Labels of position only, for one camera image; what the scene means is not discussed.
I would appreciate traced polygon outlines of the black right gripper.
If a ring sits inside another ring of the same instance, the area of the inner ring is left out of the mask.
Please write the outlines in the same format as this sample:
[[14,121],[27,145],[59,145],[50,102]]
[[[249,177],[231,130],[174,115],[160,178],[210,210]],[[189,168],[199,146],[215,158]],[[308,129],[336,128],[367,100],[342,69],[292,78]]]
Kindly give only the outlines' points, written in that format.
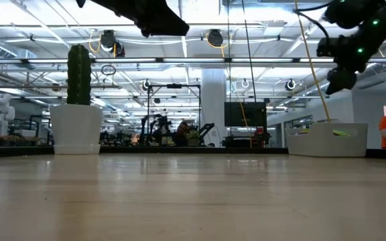
[[329,85],[326,89],[327,95],[351,90],[356,81],[355,72],[363,72],[366,63],[374,55],[380,45],[386,39],[386,31],[382,29],[358,29],[349,37],[323,37],[316,50],[318,57],[331,57],[338,67],[327,73]]

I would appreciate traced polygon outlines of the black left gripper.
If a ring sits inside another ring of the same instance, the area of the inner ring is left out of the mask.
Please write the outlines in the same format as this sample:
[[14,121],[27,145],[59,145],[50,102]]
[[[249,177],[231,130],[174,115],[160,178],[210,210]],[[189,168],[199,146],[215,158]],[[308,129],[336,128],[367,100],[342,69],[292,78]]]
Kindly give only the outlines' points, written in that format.
[[164,0],[91,0],[118,17],[135,22],[145,37],[186,36],[190,26],[175,14]]

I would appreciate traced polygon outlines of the grey plastic basket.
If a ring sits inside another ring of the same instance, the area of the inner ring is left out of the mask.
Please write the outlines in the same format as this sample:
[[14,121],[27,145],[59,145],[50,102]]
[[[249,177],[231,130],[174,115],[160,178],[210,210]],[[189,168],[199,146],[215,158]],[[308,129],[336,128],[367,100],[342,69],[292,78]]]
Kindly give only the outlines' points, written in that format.
[[[349,137],[333,135],[333,130],[347,131]],[[368,125],[362,123],[314,123],[308,129],[286,129],[291,155],[310,157],[364,157]]]

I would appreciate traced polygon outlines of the white square column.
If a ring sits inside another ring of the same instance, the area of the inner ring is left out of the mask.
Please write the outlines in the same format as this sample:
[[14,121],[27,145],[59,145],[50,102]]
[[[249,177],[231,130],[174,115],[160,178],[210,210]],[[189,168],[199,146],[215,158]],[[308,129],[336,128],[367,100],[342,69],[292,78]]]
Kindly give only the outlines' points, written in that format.
[[226,100],[226,74],[223,69],[202,69],[201,76],[201,106],[202,121],[205,124],[214,123],[214,128],[208,132],[205,143],[214,143],[220,147],[222,138],[226,135],[224,126],[224,102]]

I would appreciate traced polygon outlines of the green cactus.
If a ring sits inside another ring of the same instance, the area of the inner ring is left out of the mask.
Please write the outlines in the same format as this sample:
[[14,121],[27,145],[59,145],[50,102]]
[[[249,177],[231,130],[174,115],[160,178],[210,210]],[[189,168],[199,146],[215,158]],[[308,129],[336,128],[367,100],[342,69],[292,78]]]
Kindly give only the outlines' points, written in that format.
[[91,59],[83,45],[75,45],[68,52],[67,104],[90,105]]

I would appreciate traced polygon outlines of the black background robot arms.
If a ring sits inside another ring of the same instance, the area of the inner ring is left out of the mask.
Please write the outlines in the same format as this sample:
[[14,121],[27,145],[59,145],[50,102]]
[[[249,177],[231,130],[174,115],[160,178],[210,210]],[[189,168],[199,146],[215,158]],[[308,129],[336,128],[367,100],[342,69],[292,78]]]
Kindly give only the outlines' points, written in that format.
[[177,146],[175,142],[178,126],[172,130],[173,122],[161,114],[145,115],[141,119],[141,132],[137,135],[137,145],[143,146],[169,146],[169,147],[204,147],[204,138],[214,128],[214,123],[204,124],[201,128],[194,125],[193,120],[181,120],[190,127],[187,134],[187,145]]

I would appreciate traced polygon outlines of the white hexagonal plant pot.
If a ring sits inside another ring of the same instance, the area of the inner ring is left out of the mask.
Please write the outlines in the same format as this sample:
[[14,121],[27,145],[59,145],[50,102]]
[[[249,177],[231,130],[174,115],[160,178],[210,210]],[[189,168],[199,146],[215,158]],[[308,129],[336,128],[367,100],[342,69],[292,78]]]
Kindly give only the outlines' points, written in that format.
[[50,107],[56,155],[96,155],[103,112],[95,106],[62,104]]

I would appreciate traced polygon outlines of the black tall frame stand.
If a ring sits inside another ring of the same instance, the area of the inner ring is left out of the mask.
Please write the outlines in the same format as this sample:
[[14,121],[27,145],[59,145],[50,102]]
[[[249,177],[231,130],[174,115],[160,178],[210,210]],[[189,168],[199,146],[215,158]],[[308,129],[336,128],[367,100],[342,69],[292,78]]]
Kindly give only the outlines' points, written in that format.
[[[189,95],[186,96],[179,96],[179,95],[167,95],[167,96],[159,96],[157,93],[161,89],[169,89],[169,90],[176,90],[176,89],[183,89],[187,88]],[[202,99],[201,99],[201,85],[200,84],[150,84],[147,89],[147,115],[151,116],[151,104],[150,100],[153,99],[165,99],[165,100],[170,100],[170,99],[191,99],[195,98],[198,100],[198,104],[196,106],[157,106],[157,109],[162,109],[164,112],[171,112],[171,111],[177,111],[181,112],[182,110],[188,111],[188,112],[193,112],[196,111],[197,114],[194,117],[195,120],[198,121],[198,126],[201,127],[201,114],[202,114]]]

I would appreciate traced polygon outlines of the black wall screen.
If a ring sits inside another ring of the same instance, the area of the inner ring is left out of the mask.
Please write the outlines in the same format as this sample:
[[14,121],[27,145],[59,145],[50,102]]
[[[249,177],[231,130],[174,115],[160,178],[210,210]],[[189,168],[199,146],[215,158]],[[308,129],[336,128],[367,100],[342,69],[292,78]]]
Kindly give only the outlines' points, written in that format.
[[267,109],[264,102],[225,102],[226,127],[264,127],[266,124]]

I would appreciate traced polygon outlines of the black frame crossbar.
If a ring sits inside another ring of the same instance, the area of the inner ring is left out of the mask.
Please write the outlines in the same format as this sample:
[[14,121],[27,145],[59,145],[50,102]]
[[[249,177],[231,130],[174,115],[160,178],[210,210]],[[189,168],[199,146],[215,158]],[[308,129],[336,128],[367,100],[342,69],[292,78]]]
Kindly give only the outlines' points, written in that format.
[[[213,147],[101,147],[101,153],[175,153],[175,154],[258,154],[285,155],[284,148],[213,148]],[[41,147],[0,147],[0,157],[15,157],[22,155],[50,155],[54,150],[51,146]],[[386,159],[386,149],[367,149],[366,158]]]

